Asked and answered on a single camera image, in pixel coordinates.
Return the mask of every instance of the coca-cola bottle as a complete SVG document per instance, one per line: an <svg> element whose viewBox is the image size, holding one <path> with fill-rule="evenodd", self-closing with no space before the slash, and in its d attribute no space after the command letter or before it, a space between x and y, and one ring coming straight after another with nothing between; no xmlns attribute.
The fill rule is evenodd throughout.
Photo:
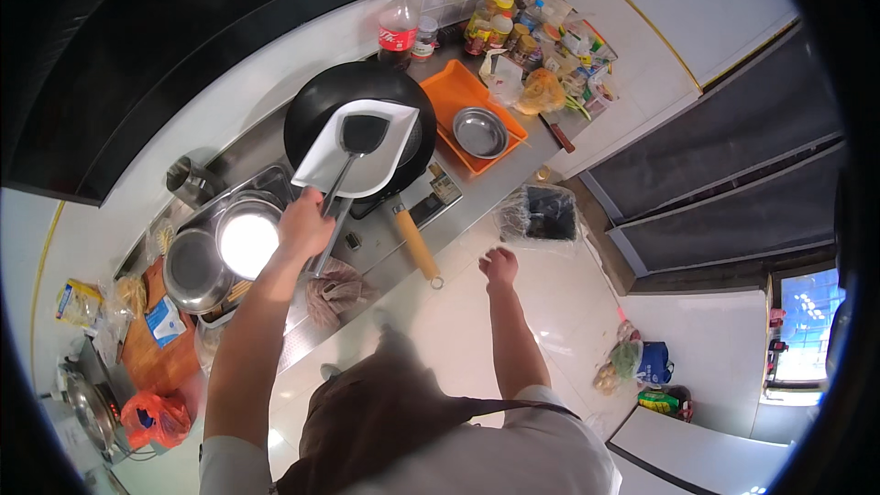
<svg viewBox="0 0 880 495"><path fill-rule="evenodd" d="M409 0L392 0L379 13L379 60L398 71L409 67L419 24L417 8Z"/></svg>

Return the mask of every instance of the wooden cutting board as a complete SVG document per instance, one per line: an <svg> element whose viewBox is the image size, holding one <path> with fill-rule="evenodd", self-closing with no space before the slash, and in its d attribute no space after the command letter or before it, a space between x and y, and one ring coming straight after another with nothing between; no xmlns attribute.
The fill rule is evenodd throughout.
<svg viewBox="0 0 880 495"><path fill-rule="evenodd" d="M163 261L159 257L143 275L147 287L147 310L152 310L165 296ZM193 347L195 326L187 313L181 313L181 320L187 326L187 331L164 348L157 344L143 317L138 317L129 325L122 347L122 363L138 390L169 396L199 371L199 360L195 357Z"/></svg>

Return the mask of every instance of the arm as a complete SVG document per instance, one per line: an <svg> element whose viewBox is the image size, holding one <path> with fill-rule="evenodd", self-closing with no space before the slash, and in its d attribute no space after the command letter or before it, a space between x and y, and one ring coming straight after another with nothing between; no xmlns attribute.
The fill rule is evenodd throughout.
<svg viewBox="0 0 880 495"><path fill-rule="evenodd" d="M489 278L486 292L492 321L492 355L495 379L504 399L513 399L523 388L534 384L550 388L544 357L513 290L517 269L517 257L506 248L493 248L479 259L479 270Z"/></svg>
<svg viewBox="0 0 880 495"><path fill-rule="evenodd" d="M323 197L306 188L278 224L278 249L238 306L214 357L205 440L235 436L263 447L287 310L305 261L324 250L334 219L321 218Z"/></svg>

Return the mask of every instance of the hand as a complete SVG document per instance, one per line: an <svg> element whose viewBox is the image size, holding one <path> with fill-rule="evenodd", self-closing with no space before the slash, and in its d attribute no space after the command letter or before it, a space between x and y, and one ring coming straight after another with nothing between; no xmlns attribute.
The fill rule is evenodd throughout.
<svg viewBox="0 0 880 495"><path fill-rule="evenodd" d="M513 287L519 264L517 256L507 248L492 248L486 256L479 259L479 270L489 278L489 286Z"/></svg>
<svg viewBox="0 0 880 495"><path fill-rule="evenodd" d="M321 218L324 196L305 188L299 199L287 205L278 222L278 248L291 259L303 262L320 254L330 242L336 219Z"/></svg>

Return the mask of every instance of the metal cup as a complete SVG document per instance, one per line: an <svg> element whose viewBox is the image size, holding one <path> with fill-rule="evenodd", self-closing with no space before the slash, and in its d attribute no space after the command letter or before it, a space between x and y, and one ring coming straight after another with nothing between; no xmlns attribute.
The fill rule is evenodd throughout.
<svg viewBox="0 0 880 495"><path fill-rule="evenodd" d="M223 180L187 156L174 161L165 173L165 187L193 210L224 189Z"/></svg>

